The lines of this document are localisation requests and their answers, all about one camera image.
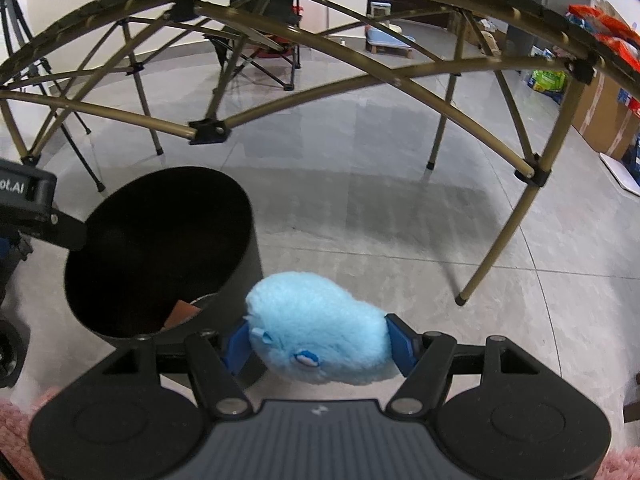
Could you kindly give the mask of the light blue plush toy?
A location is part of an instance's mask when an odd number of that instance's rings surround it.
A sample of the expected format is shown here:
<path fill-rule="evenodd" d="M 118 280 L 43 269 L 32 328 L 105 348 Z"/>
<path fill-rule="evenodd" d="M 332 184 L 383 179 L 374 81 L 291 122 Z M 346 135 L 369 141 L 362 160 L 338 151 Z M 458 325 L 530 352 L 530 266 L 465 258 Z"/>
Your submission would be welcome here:
<path fill-rule="evenodd" d="M 364 386 L 398 374 L 386 312 L 321 275 L 281 272 L 246 296 L 248 338 L 274 374 Z"/>

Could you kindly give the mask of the black trash bin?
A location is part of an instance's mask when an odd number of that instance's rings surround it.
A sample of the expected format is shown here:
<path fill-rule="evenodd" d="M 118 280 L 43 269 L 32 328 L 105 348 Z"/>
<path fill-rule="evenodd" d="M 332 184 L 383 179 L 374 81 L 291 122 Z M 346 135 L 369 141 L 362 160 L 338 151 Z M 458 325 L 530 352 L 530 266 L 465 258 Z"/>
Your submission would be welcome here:
<path fill-rule="evenodd" d="M 172 167 L 126 184 L 96 207 L 68 253 L 65 295 L 76 320 L 120 346 L 151 335 L 176 344 L 200 330 L 228 332 L 262 279 L 253 208 L 228 174 Z M 179 301 L 201 312 L 163 326 Z"/>

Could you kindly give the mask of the orange cardboard piece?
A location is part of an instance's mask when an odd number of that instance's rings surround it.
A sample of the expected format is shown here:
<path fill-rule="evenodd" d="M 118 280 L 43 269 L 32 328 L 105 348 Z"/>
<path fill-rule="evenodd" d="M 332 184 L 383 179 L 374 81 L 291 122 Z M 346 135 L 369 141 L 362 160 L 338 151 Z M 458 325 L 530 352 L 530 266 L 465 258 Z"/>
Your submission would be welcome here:
<path fill-rule="evenodd" d="M 163 330 L 171 330 L 172 328 L 189 321 L 191 318 L 194 318 L 194 316 L 197 316 L 200 312 L 201 309 L 194 306 L 194 304 L 188 304 L 185 301 L 179 300 L 165 321 Z"/>

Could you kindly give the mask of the green plastic bag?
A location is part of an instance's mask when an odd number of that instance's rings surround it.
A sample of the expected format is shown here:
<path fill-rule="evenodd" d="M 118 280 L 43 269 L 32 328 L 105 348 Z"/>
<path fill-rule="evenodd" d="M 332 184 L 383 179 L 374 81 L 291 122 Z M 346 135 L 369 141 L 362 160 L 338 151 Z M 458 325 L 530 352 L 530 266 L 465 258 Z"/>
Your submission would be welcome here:
<path fill-rule="evenodd" d="M 566 73 L 556 70 L 533 70 L 527 84 L 540 93 L 561 94 L 564 92 Z"/>

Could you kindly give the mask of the cardboard box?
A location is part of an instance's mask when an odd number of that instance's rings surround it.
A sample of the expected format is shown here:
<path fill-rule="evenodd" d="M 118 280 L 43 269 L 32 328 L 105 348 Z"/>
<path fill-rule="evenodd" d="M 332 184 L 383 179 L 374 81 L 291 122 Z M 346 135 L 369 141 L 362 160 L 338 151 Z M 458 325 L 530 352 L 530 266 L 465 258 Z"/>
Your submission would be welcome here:
<path fill-rule="evenodd" d="M 621 160 L 639 131 L 639 117 L 618 100 L 620 86 L 597 72 L 582 92 L 572 126 L 593 151 Z"/>

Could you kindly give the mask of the black folding chair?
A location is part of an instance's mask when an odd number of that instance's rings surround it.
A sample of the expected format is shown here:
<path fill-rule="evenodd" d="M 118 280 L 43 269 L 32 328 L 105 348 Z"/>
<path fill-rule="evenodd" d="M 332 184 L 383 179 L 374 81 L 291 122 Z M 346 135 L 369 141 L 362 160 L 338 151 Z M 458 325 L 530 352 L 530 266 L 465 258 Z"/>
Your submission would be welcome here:
<path fill-rule="evenodd" d="M 284 91 L 295 89 L 296 70 L 300 69 L 300 49 L 292 39 L 285 38 L 265 25 L 278 24 L 297 28 L 302 20 L 299 0 L 229 0 L 232 10 L 256 16 L 254 27 L 225 22 L 219 32 L 205 34 L 214 47 L 223 81 L 230 82 L 247 66 L 253 66 Z M 290 66 L 288 80 L 259 63 L 266 58 L 280 58 Z"/>

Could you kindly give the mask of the red snack bag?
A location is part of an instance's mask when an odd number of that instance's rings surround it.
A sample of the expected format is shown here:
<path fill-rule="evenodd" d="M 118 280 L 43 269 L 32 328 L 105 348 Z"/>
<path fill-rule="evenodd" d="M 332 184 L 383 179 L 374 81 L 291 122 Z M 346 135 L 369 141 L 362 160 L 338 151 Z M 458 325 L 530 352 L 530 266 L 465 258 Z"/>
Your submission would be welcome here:
<path fill-rule="evenodd" d="M 639 34 L 626 22 L 597 6 L 570 4 L 565 16 L 593 34 L 636 72 L 639 70 Z"/>

